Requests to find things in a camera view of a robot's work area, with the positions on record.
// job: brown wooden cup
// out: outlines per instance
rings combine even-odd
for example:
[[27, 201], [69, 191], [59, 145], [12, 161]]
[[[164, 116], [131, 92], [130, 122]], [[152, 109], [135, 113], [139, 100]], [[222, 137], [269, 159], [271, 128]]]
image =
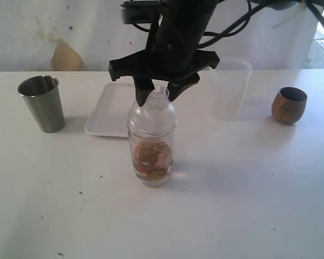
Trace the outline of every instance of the brown wooden cup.
[[280, 123], [293, 124], [301, 119], [305, 111], [307, 95], [295, 87], [284, 87], [277, 93], [272, 103], [272, 116]]

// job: table surface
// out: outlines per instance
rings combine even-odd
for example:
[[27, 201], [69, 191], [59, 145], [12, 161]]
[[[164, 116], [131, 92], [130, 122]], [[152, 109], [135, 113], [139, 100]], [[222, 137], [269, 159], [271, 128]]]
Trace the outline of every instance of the table surface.
[[[127, 139], [84, 133], [108, 73], [49, 73], [66, 117], [54, 134], [16, 91], [40, 73], [0, 72], [0, 259], [324, 259], [324, 70], [254, 71], [235, 122], [211, 116], [201, 72], [174, 102], [173, 174], [158, 188], [134, 175]], [[283, 86], [308, 94], [294, 126], [271, 118]]]

